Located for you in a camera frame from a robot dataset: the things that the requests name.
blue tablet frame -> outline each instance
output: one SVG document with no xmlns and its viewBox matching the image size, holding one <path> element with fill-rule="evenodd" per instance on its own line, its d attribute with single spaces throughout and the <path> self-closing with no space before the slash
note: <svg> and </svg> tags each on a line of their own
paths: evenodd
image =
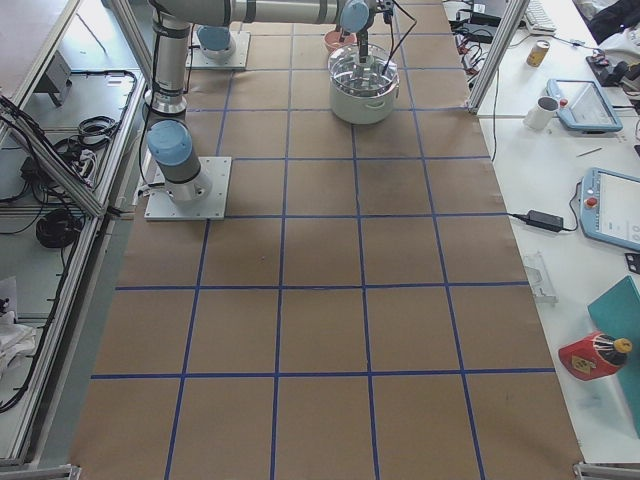
<svg viewBox="0 0 640 480">
<path fill-rule="evenodd" d="M 611 102 L 602 91 L 602 88 L 595 80 L 564 80 L 564 79 L 550 79 L 547 82 L 547 92 L 550 96 L 555 98 L 556 100 L 560 100 L 564 98 L 562 93 L 562 88 L 558 84 L 558 82 L 572 82 L 572 83 L 589 83 L 591 84 L 598 94 L 600 101 L 602 102 L 602 107 L 606 110 L 607 114 L 611 117 L 613 124 L 611 125 L 594 125 L 594 124 L 586 124 L 586 123 L 578 123 L 575 120 L 575 117 L 571 113 L 571 105 L 567 105 L 565 108 L 558 109 L 558 118 L 560 121 L 570 130 L 579 130 L 582 132 L 619 132 L 622 130 L 622 123 L 618 118 Z"/>
<path fill-rule="evenodd" d="M 640 178 L 632 177 L 630 175 L 624 175 L 618 172 L 612 172 L 610 170 L 605 170 L 603 168 L 597 167 L 587 170 L 587 173 L 582 180 L 582 188 L 580 192 L 580 224 L 582 225 L 582 230 L 587 237 L 591 237 L 602 242 L 619 245 L 631 250 L 640 251 L 640 243 L 612 237 L 598 231 L 598 225 L 600 222 L 600 175 L 603 173 L 606 175 L 612 175 L 614 177 L 624 178 L 629 181 L 636 182 L 638 183 L 638 188 L 640 188 Z M 598 204 L 593 208 L 587 208 L 584 203 L 585 200 L 589 197 L 595 197 L 598 200 Z"/>
</svg>

tablet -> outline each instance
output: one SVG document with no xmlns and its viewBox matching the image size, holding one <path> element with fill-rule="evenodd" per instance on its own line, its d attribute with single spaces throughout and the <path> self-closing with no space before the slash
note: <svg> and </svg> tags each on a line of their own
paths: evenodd
<svg viewBox="0 0 640 480">
<path fill-rule="evenodd" d="M 547 92 L 567 106 L 558 110 L 558 118 L 571 130 L 582 132 L 618 132 L 622 123 L 600 85 L 592 80 L 555 80 L 547 82 Z"/>
<path fill-rule="evenodd" d="M 591 168 L 582 180 L 580 224 L 587 237 L 640 250 L 640 178 Z"/>
</svg>

keyboard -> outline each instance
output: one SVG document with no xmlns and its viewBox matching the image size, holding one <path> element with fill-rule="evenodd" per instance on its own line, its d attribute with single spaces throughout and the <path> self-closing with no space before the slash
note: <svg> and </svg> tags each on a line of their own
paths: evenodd
<svg viewBox="0 0 640 480">
<path fill-rule="evenodd" d="M 540 0 L 529 0 L 523 20 L 532 35 L 553 35 L 556 31 L 556 25 L 542 8 Z"/>
</svg>

teal box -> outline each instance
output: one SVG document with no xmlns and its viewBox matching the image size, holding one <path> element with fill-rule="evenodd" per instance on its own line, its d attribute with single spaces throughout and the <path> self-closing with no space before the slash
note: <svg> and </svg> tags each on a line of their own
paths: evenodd
<svg viewBox="0 0 640 480">
<path fill-rule="evenodd" d="M 616 373 L 640 434 L 640 295 L 630 276 L 616 283 L 589 305 L 598 330 L 633 343 L 627 364 Z"/>
</svg>

red canister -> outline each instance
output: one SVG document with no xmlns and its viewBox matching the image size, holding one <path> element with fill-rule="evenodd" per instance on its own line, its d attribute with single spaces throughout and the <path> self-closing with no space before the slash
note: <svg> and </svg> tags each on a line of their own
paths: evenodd
<svg viewBox="0 0 640 480">
<path fill-rule="evenodd" d="M 560 361 L 574 377 L 593 380 L 616 373 L 627 362 L 631 341 L 615 339 L 602 332 L 593 332 L 582 340 L 562 347 Z"/>
</svg>

